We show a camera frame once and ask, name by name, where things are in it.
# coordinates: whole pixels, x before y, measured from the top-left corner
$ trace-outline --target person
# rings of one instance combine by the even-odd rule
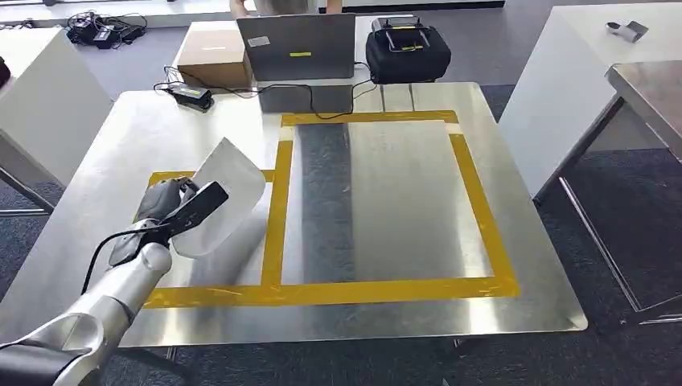
[[[260,16],[275,16],[278,14],[316,14],[318,12],[316,0],[255,0],[256,12]],[[327,13],[340,14],[343,0],[327,0]],[[230,11],[234,18],[247,18],[248,11],[244,7],[244,0],[230,0]]]

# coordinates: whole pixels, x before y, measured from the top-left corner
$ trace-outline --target white cabinet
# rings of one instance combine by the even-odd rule
[[[12,72],[0,88],[0,166],[24,183],[68,185],[111,99],[59,28],[0,31],[0,56]]]

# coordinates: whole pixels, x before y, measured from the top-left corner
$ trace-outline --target sticker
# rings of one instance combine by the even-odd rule
[[[250,47],[267,46],[270,44],[270,39],[267,36],[258,36],[257,38],[246,39]]]
[[[180,91],[184,91],[184,92],[186,92],[188,94],[192,94],[192,95],[201,95],[201,92],[198,92],[196,90],[191,90],[189,88],[181,88]]]

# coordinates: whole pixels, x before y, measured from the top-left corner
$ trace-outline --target power adapter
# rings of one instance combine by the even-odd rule
[[[207,88],[172,84],[163,91],[171,94],[178,104],[197,109],[202,113],[206,113],[213,106],[213,94]]]
[[[97,32],[93,42],[97,48],[101,50],[109,50],[119,40],[120,37],[120,32],[113,31],[112,27],[108,28],[107,26],[107,28],[103,28]]]

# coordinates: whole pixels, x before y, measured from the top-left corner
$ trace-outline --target cardboard box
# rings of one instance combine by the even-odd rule
[[[178,57],[178,69],[191,75],[183,75],[183,79],[195,86],[247,88],[252,81],[244,42],[240,32],[233,29],[193,31],[190,28]]]

